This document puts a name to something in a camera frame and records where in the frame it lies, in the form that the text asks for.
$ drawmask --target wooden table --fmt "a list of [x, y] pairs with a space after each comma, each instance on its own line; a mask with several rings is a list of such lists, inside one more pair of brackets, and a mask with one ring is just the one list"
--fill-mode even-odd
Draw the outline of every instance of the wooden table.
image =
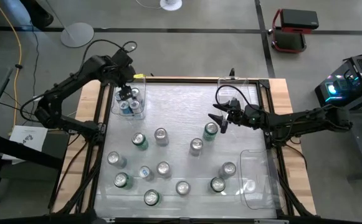
[[[191, 78], [191, 77], [173, 77], [173, 78]], [[213, 79], [213, 78], [203, 77], [199, 79]], [[270, 89], [271, 89], [272, 101], [274, 104], [275, 112], [277, 114], [293, 113], [292, 104], [290, 102], [290, 97], [288, 95], [286, 79], [280, 79], [280, 78], [269, 79], [269, 82], [270, 82]], [[75, 119], [79, 121], [93, 120], [95, 107], [97, 104], [99, 88], [100, 88], [99, 81], [92, 81], [82, 88], [81, 97]], [[103, 97], [99, 122], [103, 121], [103, 115], [105, 111], [104, 108], [106, 105], [107, 95], [108, 95], [108, 88], [106, 88], [105, 95]], [[64, 170], [66, 170], [70, 160], [74, 157], [74, 155], [83, 146], [84, 143], [85, 141], [82, 138], [79, 138], [71, 146], [69, 146], [62, 169], [62, 175], [64, 173]], [[300, 145], [295, 145], [291, 142], [289, 142], [288, 144], [301, 151]], [[96, 156], [96, 149], [92, 156], [91, 166], [93, 165], [95, 156]], [[309, 212], [315, 214], [316, 213], [315, 206], [313, 204], [310, 183], [308, 180], [307, 171], [305, 169], [304, 160], [301, 158], [300, 155], [298, 155], [296, 152], [294, 152], [292, 149], [288, 147], [283, 147], [283, 157], [285, 160], [288, 183], [290, 188], [293, 190], [294, 194], [298, 197], [298, 199], [304, 204], [305, 208]], [[78, 188], [81, 181], [85, 158], [86, 158], [86, 150], [84, 150], [79, 155], [79, 157], [76, 158], [75, 162], [73, 163], [72, 167], [69, 170], [69, 173], [64, 179], [57, 200], [55, 202], [54, 209], [52, 210], [53, 212], [60, 210]], [[89, 193], [90, 193], [90, 188], [87, 188], [85, 191], [83, 210], [85, 210], [86, 204], [88, 203]]]

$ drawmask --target can lid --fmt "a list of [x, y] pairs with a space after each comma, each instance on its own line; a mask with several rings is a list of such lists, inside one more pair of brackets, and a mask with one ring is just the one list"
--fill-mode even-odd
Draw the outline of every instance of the can lid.
[[217, 132], [218, 132], [218, 126], [216, 123], [213, 123], [213, 122], [206, 124], [205, 129], [206, 129], [206, 132], [210, 135], [217, 134]]
[[169, 172], [169, 164], [165, 161], [160, 162], [157, 165], [157, 173], [164, 175], [167, 174]]
[[114, 178], [114, 185], [116, 185], [116, 187], [119, 188], [125, 187], [127, 179], [128, 175], [126, 173], [124, 172], [118, 173]]
[[139, 176], [142, 177], [142, 178], [147, 178], [150, 174], [150, 169], [149, 167], [147, 166], [142, 166], [140, 169], [139, 169]]
[[236, 172], [236, 166], [233, 162], [224, 163], [224, 172], [227, 174], [234, 174]]
[[210, 182], [211, 188], [219, 193], [225, 189], [225, 180], [220, 177], [214, 177]]
[[138, 109], [138, 108], [139, 108], [139, 105], [140, 105], [140, 103], [139, 103], [138, 100], [133, 100], [133, 101], [131, 102], [131, 104], [130, 104], [130, 108], [131, 108], [131, 109]]
[[110, 163], [110, 164], [114, 164], [114, 163], [118, 162], [119, 159], [120, 159], [120, 155], [118, 152], [115, 152], [115, 151], [109, 153], [107, 156], [108, 163]]
[[127, 101], [121, 101], [119, 103], [119, 105], [120, 105], [120, 109], [122, 109], [122, 110], [127, 109], [130, 106], [130, 104]]
[[137, 97], [139, 95], [139, 89], [138, 88], [132, 88], [132, 96]]
[[142, 133], [136, 133], [133, 135], [132, 137], [132, 143], [136, 146], [140, 146], [144, 143], [145, 141], [145, 135]]
[[154, 206], [159, 202], [160, 195], [157, 191], [151, 189], [145, 193], [145, 196], [143, 198], [147, 205]]
[[251, 179], [247, 180], [244, 190], [247, 190], [248, 192], [253, 192], [255, 190], [255, 181]]
[[176, 183], [175, 189], [180, 195], [187, 195], [191, 191], [191, 186], [185, 180], [180, 180]]
[[203, 148], [203, 141], [199, 138], [196, 138], [196, 139], [193, 139], [191, 141], [191, 147], [194, 149], [194, 150], [200, 150]]
[[155, 138], [156, 139], [163, 139], [167, 136], [167, 131], [164, 128], [158, 128], [155, 131]]

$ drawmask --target yellow tag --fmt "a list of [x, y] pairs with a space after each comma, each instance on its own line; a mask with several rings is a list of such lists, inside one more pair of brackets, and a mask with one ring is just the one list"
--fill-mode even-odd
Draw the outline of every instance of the yellow tag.
[[144, 74], [136, 74], [133, 76], [133, 78], [144, 78], [144, 77], [146, 77], [146, 75]]

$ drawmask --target white stand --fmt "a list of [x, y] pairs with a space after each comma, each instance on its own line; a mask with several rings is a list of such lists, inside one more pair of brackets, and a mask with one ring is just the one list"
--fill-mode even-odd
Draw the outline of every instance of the white stand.
[[182, 0], [160, 0], [160, 6], [167, 11], [175, 11], [182, 7]]
[[60, 40], [62, 43], [68, 47], [81, 47], [85, 44], [89, 43], [95, 32], [91, 25], [83, 23], [83, 22], [76, 22], [74, 24], [69, 25], [66, 27], [63, 22], [60, 20], [59, 16], [57, 16], [56, 12], [50, 6], [49, 1], [46, 0], [46, 3], [50, 7], [50, 10], [55, 14], [57, 20], [62, 24], [64, 30], [60, 35]]

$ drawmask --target glowing light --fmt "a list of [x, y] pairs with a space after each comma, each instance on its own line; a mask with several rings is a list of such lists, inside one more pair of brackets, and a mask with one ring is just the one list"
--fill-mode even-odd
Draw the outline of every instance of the glowing light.
[[327, 99], [325, 100], [325, 102], [327, 102], [327, 101], [329, 101], [329, 100], [332, 100], [332, 99], [343, 99], [343, 97], [341, 97], [341, 96], [331, 96], [331, 97], [327, 98]]
[[328, 85], [328, 90], [329, 90], [329, 93], [331, 94], [336, 94], [337, 91], [335, 90], [335, 87], [333, 85]]

